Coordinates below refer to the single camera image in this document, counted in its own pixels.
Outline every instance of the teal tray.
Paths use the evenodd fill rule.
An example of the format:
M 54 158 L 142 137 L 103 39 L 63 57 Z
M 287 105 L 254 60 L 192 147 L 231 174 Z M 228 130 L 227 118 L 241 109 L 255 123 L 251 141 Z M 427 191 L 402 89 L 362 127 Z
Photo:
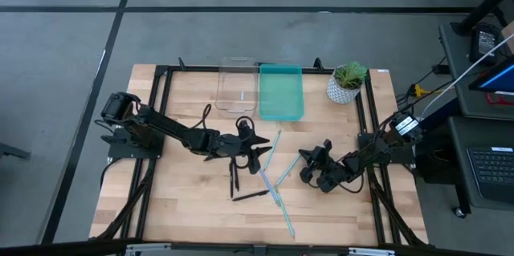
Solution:
M 259 68 L 259 114 L 263 120 L 298 121 L 304 116 L 302 68 L 262 64 Z

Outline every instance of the gray carpet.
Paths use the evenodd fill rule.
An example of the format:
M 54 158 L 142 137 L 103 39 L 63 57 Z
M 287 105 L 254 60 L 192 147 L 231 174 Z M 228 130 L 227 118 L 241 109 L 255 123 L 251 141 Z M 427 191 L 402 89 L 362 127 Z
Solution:
M 116 6 L 119 1 L 0 0 L 0 6 Z M 481 1 L 128 0 L 128 5 L 419 7 L 474 6 Z M 512 0 L 502 7 L 512 20 Z M 40 233 L 113 18 L 113 13 L 0 13 L 0 142 L 32 151 L 29 161 L 12 157 L 0 161 L 0 246 L 32 244 Z M 200 65 L 217 64 L 224 56 L 302 66 L 311 66 L 315 57 L 321 57 L 326 67 L 356 60 L 367 67 L 390 69 L 394 89 L 402 94 L 444 56 L 438 25 L 462 18 L 449 14 L 125 14 L 94 118 L 111 92 L 125 90 L 133 64 L 177 64 L 178 56 L 186 64 Z M 431 75 L 422 86 L 430 90 L 449 79 Z M 416 113 L 422 109 L 420 104 Z M 57 242 L 88 236 L 108 150 L 100 140 L 102 134 L 100 128 L 90 126 Z M 473 209 L 472 215 L 460 220 L 450 212 L 456 203 L 451 187 L 419 181 L 418 195 L 430 243 L 514 254 L 507 236 L 495 233 L 508 235 L 514 213 Z

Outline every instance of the white pot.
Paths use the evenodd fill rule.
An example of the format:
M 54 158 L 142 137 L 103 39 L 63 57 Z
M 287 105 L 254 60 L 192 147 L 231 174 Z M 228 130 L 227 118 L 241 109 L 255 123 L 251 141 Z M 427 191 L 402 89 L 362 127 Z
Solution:
M 330 80 L 328 81 L 328 86 L 327 86 L 327 95 L 333 102 L 336 102 L 338 104 L 347 104 L 347 103 L 351 102 L 353 100 L 353 98 L 355 98 L 355 96 L 357 96 L 359 94 L 361 89 L 356 88 L 356 89 L 349 90 L 346 88 L 342 88 L 337 83 L 336 78 L 334 77 L 335 73 L 336 73 L 336 70 L 334 70 L 332 75 L 330 75 Z

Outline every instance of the potted plant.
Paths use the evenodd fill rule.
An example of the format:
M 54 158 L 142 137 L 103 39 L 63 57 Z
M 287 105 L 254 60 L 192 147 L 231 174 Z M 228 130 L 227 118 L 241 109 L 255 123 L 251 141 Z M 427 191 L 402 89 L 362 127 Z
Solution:
M 347 104 L 361 91 L 368 69 L 358 62 L 337 67 L 328 81 L 327 95 L 338 103 Z

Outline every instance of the wooden table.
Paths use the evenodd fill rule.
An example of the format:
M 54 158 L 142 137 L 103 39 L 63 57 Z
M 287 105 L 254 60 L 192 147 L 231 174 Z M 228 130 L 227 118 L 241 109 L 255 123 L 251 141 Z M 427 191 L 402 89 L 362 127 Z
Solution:
M 128 92 L 143 102 L 149 98 L 154 65 L 135 65 Z M 370 71 L 379 121 L 396 110 L 393 86 L 388 71 Z M 326 96 L 329 75 L 303 75 L 305 115 L 300 122 L 270 122 L 252 117 L 257 135 L 274 140 L 282 134 L 266 174 L 275 183 L 295 159 L 298 149 L 313 149 L 325 139 L 332 141 L 331 155 L 339 158 L 357 149 L 359 119 L 355 103 L 335 104 Z M 218 73 L 173 73 L 166 115 L 191 126 L 201 117 L 206 104 L 216 99 Z M 362 92 L 368 129 L 371 126 L 365 92 Z M 235 118 L 226 118 L 216 108 L 206 121 L 208 128 L 222 133 L 236 133 Z M 260 157 L 263 165 L 267 154 Z M 144 239 L 169 242 L 266 243 L 327 246 L 375 246 L 377 237 L 373 222 L 368 181 L 363 190 L 351 194 L 336 188 L 322 193 L 300 180 L 304 167 L 300 160 L 279 187 L 296 232 L 293 238 L 282 211 L 270 194 L 232 202 L 229 194 L 229 159 L 203 162 L 170 137 L 165 139 L 162 157 L 157 162 L 147 213 Z M 246 159 L 238 159 L 239 165 Z M 126 202 L 133 174 L 134 160 L 121 160 L 106 173 L 100 192 L 91 236 L 103 232 Z M 419 206 L 414 179 L 401 165 L 390 165 L 390 182 L 395 205 L 410 228 L 423 240 L 425 225 Z M 235 197 L 266 189 L 263 179 L 239 170 L 240 192 Z M 358 188 L 360 181 L 346 184 Z M 133 214 L 129 236 L 134 235 L 138 207 Z M 386 238 L 390 225 L 382 208 Z

